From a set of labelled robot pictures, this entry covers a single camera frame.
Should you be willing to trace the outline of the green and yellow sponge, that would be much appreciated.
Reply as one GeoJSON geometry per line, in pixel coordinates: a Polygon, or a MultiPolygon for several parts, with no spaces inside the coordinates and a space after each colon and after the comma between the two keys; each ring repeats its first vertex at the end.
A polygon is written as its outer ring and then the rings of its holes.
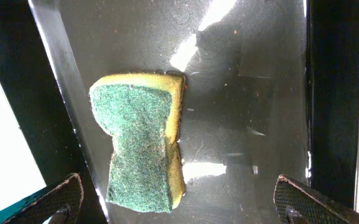
{"type": "Polygon", "coordinates": [[[121,73],[89,91],[98,126],[112,139],[105,200],[137,212],[170,213],[185,191],[177,144],[185,78],[121,73]]]}

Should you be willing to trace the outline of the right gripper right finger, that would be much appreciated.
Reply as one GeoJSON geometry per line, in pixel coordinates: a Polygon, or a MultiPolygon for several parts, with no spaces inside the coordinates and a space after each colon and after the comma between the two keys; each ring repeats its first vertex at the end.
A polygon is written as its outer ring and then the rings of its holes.
{"type": "Polygon", "coordinates": [[[359,213],[307,185],[279,175],[273,201],[281,223],[359,224],[359,213]]]}

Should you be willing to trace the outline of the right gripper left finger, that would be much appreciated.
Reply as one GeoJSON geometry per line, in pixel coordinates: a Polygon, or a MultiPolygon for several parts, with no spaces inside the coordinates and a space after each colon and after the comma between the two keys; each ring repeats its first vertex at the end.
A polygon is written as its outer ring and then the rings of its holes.
{"type": "Polygon", "coordinates": [[[43,223],[46,220],[50,223],[75,223],[84,197],[80,176],[71,173],[51,185],[53,189],[35,205],[3,223],[43,223]]]}

